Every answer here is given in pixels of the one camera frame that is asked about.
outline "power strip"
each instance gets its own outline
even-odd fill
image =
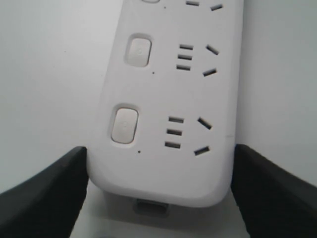
[[[207,207],[232,176],[243,0],[125,0],[88,171],[102,190]]]

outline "socket slot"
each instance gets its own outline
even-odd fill
[[[218,4],[216,6],[212,6],[210,9],[212,11],[216,11],[216,10],[219,10],[219,9],[222,9],[223,8],[223,5],[222,4]]]
[[[192,56],[187,56],[187,55],[178,55],[178,58],[180,60],[192,60]]]
[[[166,133],[170,135],[178,135],[178,136],[181,136],[183,134],[181,130],[173,130],[173,129],[167,129]]]
[[[190,66],[178,64],[178,65],[176,66],[176,69],[178,69],[178,70],[190,71]]]
[[[214,69],[208,70],[206,72],[203,72],[203,75],[204,75],[204,77],[207,77],[207,76],[215,74],[215,73],[217,73],[217,69],[214,68]]]
[[[197,2],[197,1],[186,1],[186,5],[199,6],[199,2]]]
[[[206,46],[206,49],[215,54],[216,56],[219,55],[219,51],[216,50],[215,48],[211,47],[210,45]]]
[[[203,125],[204,127],[206,127],[208,130],[211,130],[212,125],[209,124],[209,123],[208,123],[207,121],[205,121],[204,119],[199,118],[197,121],[198,121],[201,125]]]
[[[175,149],[180,149],[180,144],[179,143],[174,143],[174,142],[165,142],[165,146],[166,147],[170,147],[170,148],[175,148]]]
[[[194,46],[180,44],[179,48],[192,51],[194,49]]]
[[[176,123],[184,123],[184,118],[168,117],[168,121]]]
[[[196,156],[198,156],[198,155],[201,155],[201,154],[209,152],[209,151],[210,151],[209,146],[206,146],[204,148],[201,148],[199,150],[194,151],[194,153]]]

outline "power outlet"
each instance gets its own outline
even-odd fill
[[[242,11],[243,0],[124,1],[88,152],[94,184],[190,207],[223,199]]]

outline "white power strip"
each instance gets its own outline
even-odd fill
[[[243,0],[125,0],[89,146],[112,193],[190,207],[232,175]]]

